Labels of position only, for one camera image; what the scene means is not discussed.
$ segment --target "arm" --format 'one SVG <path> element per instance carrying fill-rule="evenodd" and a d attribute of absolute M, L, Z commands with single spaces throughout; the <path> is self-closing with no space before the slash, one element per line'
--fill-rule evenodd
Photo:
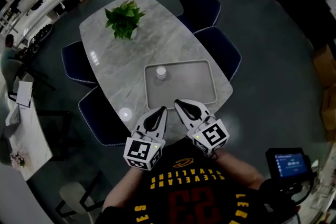
<path fill-rule="evenodd" d="M 216 150 L 215 162 L 234 180 L 247 188 L 258 190 L 265 181 L 261 173 L 253 166 L 237 159 L 223 149 Z"/>
<path fill-rule="evenodd" d="M 109 206 L 124 207 L 138 188 L 143 173 L 143 170 L 131 168 L 106 197 L 103 211 Z"/>

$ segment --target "gray tray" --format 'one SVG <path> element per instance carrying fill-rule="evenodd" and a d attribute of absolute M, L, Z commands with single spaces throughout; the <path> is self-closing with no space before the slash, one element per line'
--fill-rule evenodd
<path fill-rule="evenodd" d="M 164 66 L 164 80 L 156 76 L 156 68 Z M 148 109 L 165 106 L 174 108 L 176 99 L 192 99 L 204 104 L 217 101 L 211 67 L 207 60 L 159 63 L 144 68 Z"/>

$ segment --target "gray floor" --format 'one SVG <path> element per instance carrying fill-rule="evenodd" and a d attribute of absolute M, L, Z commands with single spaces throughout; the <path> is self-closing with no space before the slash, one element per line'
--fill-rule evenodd
<path fill-rule="evenodd" d="M 34 62 L 50 76 L 57 88 L 39 87 L 41 109 L 69 110 L 74 115 L 72 135 L 86 141 L 66 162 L 49 162 L 29 182 L 38 200 L 53 218 L 59 188 L 71 181 L 88 184 L 102 170 L 115 185 L 128 170 L 123 147 L 100 145 L 78 112 L 78 101 L 89 91 L 64 73 L 60 49 L 80 39 L 79 24 L 113 0 L 88 0 L 54 24 L 47 46 Z M 157 0 L 173 14 L 182 12 L 179 0 Z M 230 38 L 243 57 L 232 81 L 234 93 L 217 113 L 231 137 L 226 149 L 256 166 L 268 176 L 265 151 L 270 147 L 302 147 L 312 160 L 324 161 L 330 144 L 319 114 L 322 88 L 314 71 L 312 49 L 298 26 L 273 0 L 220 0 L 217 26 Z M 107 183 L 100 193 L 103 197 Z"/>

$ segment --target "small display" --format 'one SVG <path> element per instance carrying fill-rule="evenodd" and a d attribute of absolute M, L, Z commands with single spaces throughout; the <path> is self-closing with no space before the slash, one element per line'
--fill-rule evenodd
<path fill-rule="evenodd" d="M 277 154 L 275 159 L 280 177 L 296 176 L 307 172 L 305 160 L 301 153 Z"/>

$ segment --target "white cup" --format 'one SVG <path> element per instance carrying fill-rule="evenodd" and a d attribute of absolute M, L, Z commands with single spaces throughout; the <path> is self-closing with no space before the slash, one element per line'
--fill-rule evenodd
<path fill-rule="evenodd" d="M 167 70 L 164 66 L 158 66 L 156 68 L 156 76 L 158 79 L 164 80 L 166 78 L 166 75 L 167 75 Z"/>

